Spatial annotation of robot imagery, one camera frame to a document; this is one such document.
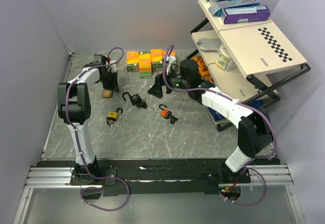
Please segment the large brass padlock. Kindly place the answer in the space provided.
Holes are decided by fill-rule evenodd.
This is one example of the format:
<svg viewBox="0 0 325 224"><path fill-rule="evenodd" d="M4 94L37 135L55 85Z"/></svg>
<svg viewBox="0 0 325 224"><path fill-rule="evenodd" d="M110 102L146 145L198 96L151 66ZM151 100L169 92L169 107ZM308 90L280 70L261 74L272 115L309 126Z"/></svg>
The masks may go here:
<svg viewBox="0 0 325 224"><path fill-rule="evenodd" d="M113 97L113 91L111 90L103 90L101 94L102 99L110 99Z"/></svg>

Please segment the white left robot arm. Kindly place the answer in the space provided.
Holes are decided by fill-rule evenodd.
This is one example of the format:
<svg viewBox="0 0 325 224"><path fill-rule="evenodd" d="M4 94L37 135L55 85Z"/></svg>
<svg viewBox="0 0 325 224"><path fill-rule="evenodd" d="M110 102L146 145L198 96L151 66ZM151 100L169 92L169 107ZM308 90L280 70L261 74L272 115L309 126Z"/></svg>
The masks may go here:
<svg viewBox="0 0 325 224"><path fill-rule="evenodd" d="M72 176L88 184L99 181L99 164L90 142L88 120L91 116L89 88L101 83L103 90L119 93L117 61L96 54L81 73L69 82L58 84L58 116L67 125L76 153Z"/></svg>

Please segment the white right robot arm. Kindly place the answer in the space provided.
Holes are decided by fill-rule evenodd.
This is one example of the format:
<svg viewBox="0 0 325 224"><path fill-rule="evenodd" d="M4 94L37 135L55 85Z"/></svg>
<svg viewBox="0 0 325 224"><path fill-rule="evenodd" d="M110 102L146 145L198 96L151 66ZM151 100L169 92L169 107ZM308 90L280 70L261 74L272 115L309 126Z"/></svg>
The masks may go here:
<svg viewBox="0 0 325 224"><path fill-rule="evenodd" d="M213 109L230 121L238 130L237 148L225 161L222 177L234 182L240 170L250 163L268 145L275 143L272 125L266 112L240 103L223 93L212 83L202 80L194 60L185 60L187 72L175 72L176 63L172 56L162 60L162 73L148 90L150 95L162 98L162 87L166 92L185 92L201 105Z"/></svg>

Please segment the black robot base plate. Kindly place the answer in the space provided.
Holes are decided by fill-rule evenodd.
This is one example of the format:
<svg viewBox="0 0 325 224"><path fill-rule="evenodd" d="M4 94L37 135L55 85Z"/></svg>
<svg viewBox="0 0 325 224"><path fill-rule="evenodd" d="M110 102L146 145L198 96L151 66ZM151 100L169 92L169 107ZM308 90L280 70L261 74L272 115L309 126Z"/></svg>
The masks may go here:
<svg viewBox="0 0 325 224"><path fill-rule="evenodd" d="M260 170L227 170L223 158L100 160L89 167L96 179L74 161L40 161L36 169L66 171L66 185L81 187L86 200L125 194L217 195L227 193L227 185L236 190L240 184L255 183L254 177L266 182Z"/></svg>

